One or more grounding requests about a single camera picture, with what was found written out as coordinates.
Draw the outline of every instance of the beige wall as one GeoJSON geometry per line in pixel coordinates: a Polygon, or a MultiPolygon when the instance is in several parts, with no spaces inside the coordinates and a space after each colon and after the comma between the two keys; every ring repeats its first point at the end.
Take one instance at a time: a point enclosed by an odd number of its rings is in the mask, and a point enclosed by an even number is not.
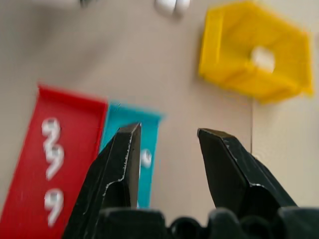
{"type": "Polygon", "coordinates": [[[151,206],[171,221],[206,223],[214,208],[196,131],[225,130],[250,150],[251,102],[196,77],[210,0],[185,18],[162,17],[153,0],[101,0],[84,11],[0,0],[0,205],[43,82],[166,114],[159,129],[151,206]]]}
{"type": "MultiPolygon", "coordinates": [[[[319,30],[316,0],[265,0],[294,22],[319,30]]],[[[300,206],[319,206],[318,41],[314,44],[317,95],[298,97],[275,106],[253,106],[253,154],[266,164],[300,206]]]]}

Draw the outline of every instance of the teal bin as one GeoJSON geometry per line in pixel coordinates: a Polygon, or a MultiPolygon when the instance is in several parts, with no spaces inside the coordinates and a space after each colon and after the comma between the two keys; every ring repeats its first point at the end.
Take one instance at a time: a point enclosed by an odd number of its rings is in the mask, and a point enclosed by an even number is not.
{"type": "Polygon", "coordinates": [[[148,150],[152,154],[152,163],[149,168],[141,166],[138,192],[138,204],[140,208],[148,208],[150,206],[156,143],[161,119],[162,115],[158,113],[148,112],[144,109],[120,103],[110,103],[104,124],[100,151],[102,151],[120,127],[136,122],[142,123],[141,152],[148,150]]]}

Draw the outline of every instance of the white object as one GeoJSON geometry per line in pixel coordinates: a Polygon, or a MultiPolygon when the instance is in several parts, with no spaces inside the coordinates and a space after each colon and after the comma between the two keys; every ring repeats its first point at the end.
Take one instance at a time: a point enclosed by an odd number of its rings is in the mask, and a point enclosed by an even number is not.
{"type": "Polygon", "coordinates": [[[276,60],[275,55],[272,51],[266,49],[265,47],[257,46],[253,49],[251,58],[256,66],[270,73],[273,73],[276,65],[276,60]]]}
{"type": "Polygon", "coordinates": [[[59,189],[51,189],[44,196],[44,207],[51,210],[48,216],[48,226],[53,227],[63,209],[63,193],[59,189]]]}
{"type": "Polygon", "coordinates": [[[49,150],[60,137],[60,124],[56,118],[48,118],[42,123],[42,135],[47,136],[43,143],[44,151],[49,150]]]}
{"type": "Polygon", "coordinates": [[[183,15],[189,8],[190,2],[191,0],[177,0],[175,12],[180,15],[183,15]]]}
{"type": "Polygon", "coordinates": [[[61,145],[54,145],[45,152],[46,161],[50,163],[45,175],[46,179],[51,180],[54,175],[59,171],[64,162],[64,150],[61,145]]]}
{"type": "Polygon", "coordinates": [[[163,14],[172,15],[175,11],[177,0],[156,0],[155,6],[163,14]]]}
{"type": "Polygon", "coordinates": [[[58,8],[79,8],[81,7],[80,0],[31,0],[34,3],[41,5],[54,6],[58,8]]]}
{"type": "Polygon", "coordinates": [[[145,168],[149,168],[152,164],[152,154],[148,149],[144,149],[140,155],[141,165],[145,168]]]}

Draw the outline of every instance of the yellow bin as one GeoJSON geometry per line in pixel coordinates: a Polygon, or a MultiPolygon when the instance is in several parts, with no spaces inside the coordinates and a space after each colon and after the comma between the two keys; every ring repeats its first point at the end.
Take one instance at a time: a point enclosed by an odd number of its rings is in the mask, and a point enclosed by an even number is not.
{"type": "Polygon", "coordinates": [[[312,95],[309,36],[250,1],[209,9],[199,74],[262,103],[312,95]],[[257,46],[272,53],[273,71],[251,60],[257,46]]]}

